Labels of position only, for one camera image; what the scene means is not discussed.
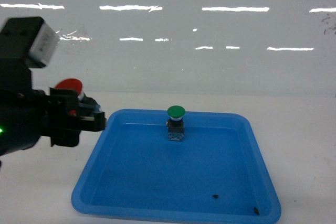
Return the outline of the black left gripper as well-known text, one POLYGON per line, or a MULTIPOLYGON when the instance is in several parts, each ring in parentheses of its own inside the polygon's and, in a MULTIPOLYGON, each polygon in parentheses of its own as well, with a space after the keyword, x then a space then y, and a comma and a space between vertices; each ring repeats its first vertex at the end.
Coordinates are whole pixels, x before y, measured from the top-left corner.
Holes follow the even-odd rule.
POLYGON ((81 130, 99 132, 106 128, 105 113, 95 99, 78 98, 74 89, 50 88, 41 135, 50 138, 50 146, 76 147, 81 130))

